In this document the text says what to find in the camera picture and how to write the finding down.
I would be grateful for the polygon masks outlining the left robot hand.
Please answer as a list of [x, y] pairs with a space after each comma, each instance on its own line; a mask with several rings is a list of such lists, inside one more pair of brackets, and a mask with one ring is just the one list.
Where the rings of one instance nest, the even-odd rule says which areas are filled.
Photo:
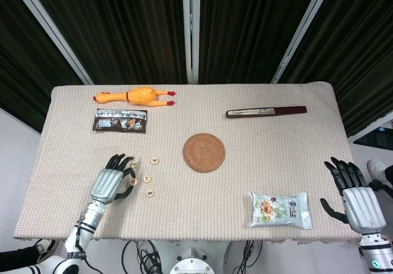
[[113, 155], [106, 166], [99, 172], [90, 195], [91, 199], [104, 205], [112, 203], [114, 200], [123, 200], [133, 191], [134, 187], [129, 184], [124, 192], [119, 192], [119, 188], [127, 177], [136, 179], [135, 171], [132, 167], [126, 167], [134, 157], [126, 157], [125, 154]]

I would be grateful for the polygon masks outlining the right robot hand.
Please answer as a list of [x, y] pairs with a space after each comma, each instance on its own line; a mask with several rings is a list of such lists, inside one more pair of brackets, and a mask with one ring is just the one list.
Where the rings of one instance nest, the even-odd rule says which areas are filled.
[[380, 233], [386, 226], [386, 220], [374, 190], [367, 185], [361, 170], [352, 162], [346, 163], [335, 157], [330, 159], [324, 165], [338, 189], [344, 212], [335, 211], [326, 199], [321, 198], [324, 211], [359, 234]]

